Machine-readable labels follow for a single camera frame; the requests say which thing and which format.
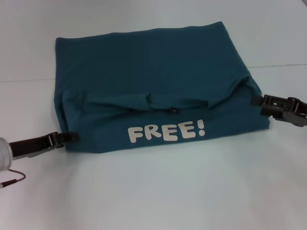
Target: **white backdrop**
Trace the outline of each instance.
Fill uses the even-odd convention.
[[[0,137],[59,129],[54,41],[223,21],[263,93],[307,102],[307,7],[299,0],[0,0]],[[307,128],[105,154],[58,149],[12,168],[3,230],[304,230]],[[0,173],[0,181],[15,178]]]

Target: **folded t-shirt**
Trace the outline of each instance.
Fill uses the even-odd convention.
[[[102,153],[268,129],[222,22],[56,40],[55,108],[70,151]]]

